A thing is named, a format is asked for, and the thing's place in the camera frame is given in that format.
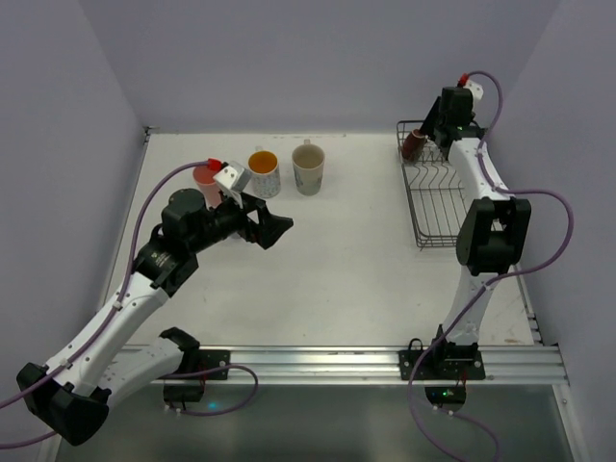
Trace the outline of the brown ceramic cup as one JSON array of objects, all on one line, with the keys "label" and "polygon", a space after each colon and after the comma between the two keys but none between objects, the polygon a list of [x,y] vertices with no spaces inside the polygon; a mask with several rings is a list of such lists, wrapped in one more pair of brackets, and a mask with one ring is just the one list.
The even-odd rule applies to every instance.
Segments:
[{"label": "brown ceramic cup", "polygon": [[403,142],[402,158],[406,162],[416,162],[422,155],[425,142],[426,136],[419,129],[413,129]]}]

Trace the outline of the white patterned mug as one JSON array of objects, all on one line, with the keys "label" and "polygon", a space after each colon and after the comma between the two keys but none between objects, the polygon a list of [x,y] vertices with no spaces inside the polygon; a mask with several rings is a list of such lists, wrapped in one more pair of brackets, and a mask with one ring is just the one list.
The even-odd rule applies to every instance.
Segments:
[{"label": "white patterned mug", "polygon": [[273,198],[281,191],[279,162],[276,155],[260,146],[248,159],[254,193],[263,199]]}]

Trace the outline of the pink plastic cup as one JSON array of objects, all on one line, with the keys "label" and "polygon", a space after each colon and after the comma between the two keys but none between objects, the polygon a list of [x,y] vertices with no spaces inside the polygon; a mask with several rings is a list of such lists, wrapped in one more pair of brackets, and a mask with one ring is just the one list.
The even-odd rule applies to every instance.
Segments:
[{"label": "pink plastic cup", "polygon": [[220,189],[215,181],[220,169],[221,161],[210,159],[206,165],[200,165],[192,170],[193,180],[211,208],[216,208],[221,203]]}]

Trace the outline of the black wire dish rack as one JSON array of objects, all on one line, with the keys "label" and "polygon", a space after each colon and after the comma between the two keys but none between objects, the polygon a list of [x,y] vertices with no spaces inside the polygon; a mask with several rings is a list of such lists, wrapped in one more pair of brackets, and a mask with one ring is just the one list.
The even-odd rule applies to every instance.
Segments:
[{"label": "black wire dish rack", "polygon": [[454,248],[467,214],[455,169],[432,141],[411,162],[399,159],[416,246]]}]

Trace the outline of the beige patterned mug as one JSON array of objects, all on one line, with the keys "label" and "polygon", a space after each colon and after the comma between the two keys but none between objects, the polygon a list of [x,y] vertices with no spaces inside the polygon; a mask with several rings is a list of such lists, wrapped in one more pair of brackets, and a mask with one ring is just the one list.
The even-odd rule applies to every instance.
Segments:
[{"label": "beige patterned mug", "polygon": [[292,162],[298,192],[305,196],[316,195],[321,190],[324,151],[310,140],[305,140],[293,151]]}]

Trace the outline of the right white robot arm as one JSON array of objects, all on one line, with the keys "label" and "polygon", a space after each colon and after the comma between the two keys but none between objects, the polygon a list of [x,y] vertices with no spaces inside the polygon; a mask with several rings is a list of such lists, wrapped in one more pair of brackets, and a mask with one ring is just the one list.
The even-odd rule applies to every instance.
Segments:
[{"label": "right white robot arm", "polygon": [[423,360],[431,368],[474,367],[479,361],[479,330],[491,299],[491,286],[508,274],[522,255],[531,206],[504,186],[481,148],[485,130],[475,122],[481,86],[445,87],[421,132],[435,142],[455,169],[467,201],[456,238],[461,277],[448,316]]}]

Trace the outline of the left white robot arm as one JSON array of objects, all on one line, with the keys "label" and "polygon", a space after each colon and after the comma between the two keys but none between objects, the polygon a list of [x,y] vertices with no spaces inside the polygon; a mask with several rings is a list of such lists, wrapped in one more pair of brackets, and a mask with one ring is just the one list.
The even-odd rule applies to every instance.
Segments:
[{"label": "left white robot arm", "polygon": [[115,358],[197,271],[200,251],[234,234],[268,249],[293,225],[246,193],[209,208],[197,190],[175,192],[115,296],[45,364],[28,363],[18,373],[27,408],[79,446],[102,427],[114,405],[150,381],[197,372],[200,343],[177,327],[163,331],[133,359]]}]

